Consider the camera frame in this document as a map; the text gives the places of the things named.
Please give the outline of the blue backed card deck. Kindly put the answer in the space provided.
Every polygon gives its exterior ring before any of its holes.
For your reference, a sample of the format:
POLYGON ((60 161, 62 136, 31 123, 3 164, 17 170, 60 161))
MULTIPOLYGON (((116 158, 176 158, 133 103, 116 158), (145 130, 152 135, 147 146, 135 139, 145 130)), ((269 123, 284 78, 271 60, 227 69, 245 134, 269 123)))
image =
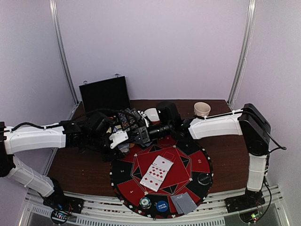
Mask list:
POLYGON ((130 152, 129 144, 119 144, 118 149, 124 154, 127 155, 130 152))

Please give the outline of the stack of poker chips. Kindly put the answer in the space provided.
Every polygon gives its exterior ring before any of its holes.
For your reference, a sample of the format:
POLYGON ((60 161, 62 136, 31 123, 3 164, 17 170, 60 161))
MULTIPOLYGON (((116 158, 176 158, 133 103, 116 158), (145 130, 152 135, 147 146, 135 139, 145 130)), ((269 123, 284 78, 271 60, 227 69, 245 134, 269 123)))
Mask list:
POLYGON ((143 197, 140 200, 139 204, 142 209, 149 209, 151 207, 151 201, 148 197, 143 197))

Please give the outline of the blue small blind button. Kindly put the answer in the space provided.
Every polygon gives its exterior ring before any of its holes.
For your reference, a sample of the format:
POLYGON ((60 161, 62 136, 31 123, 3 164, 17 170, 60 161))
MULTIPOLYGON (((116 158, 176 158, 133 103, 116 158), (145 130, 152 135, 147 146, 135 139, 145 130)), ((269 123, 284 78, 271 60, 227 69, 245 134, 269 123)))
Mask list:
POLYGON ((156 204, 156 209, 159 212, 166 212, 169 209, 169 205, 166 201, 159 201, 156 204))

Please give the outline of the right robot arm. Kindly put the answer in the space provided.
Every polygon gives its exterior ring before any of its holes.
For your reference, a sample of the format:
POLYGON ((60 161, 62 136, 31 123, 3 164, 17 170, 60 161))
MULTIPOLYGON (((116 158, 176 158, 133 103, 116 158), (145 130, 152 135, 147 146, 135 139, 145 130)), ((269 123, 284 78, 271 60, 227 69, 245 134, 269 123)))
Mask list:
POLYGON ((172 135, 175 139, 200 140, 206 137, 243 136, 249 153, 249 173, 246 194, 241 204, 250 208, 259 200, 264 177, 269 164, 270 124, 253 104, 229 113, 208 116, 195 114, 190 119, 181 119, 174 103, 163 101, 139 114, 147 122, 159 121, 145 130, 147 142, 172 135))

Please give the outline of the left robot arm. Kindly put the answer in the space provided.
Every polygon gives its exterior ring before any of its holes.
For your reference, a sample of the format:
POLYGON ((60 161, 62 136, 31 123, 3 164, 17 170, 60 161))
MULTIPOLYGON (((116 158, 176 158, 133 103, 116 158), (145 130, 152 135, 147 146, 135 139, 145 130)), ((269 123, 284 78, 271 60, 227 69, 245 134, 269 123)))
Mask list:
POLYGON ((126 131, 115 132, 112 121, 97 112, 87 122, 61 121, 38 126, 23 122, 15 127, 0 123, 0 176, 12 178, 49 200, 57 209, 68 200, 59 182, 34 171, 16 157, 17 152, 43 148, 94 148, 111 152, 128 140, 126 131))

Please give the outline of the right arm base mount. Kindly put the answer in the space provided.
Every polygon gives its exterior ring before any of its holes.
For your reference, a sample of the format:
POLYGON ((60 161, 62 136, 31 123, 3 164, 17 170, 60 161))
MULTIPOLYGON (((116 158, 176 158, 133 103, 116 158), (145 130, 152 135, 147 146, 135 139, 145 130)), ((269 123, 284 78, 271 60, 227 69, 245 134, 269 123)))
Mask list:
POLYGON ((225 199, 228 213, 239 212, 239 218, 247 224, 254 224, 259 220, 263 211, 263 204, 265 204, 263 197, 240 195, 225 199))

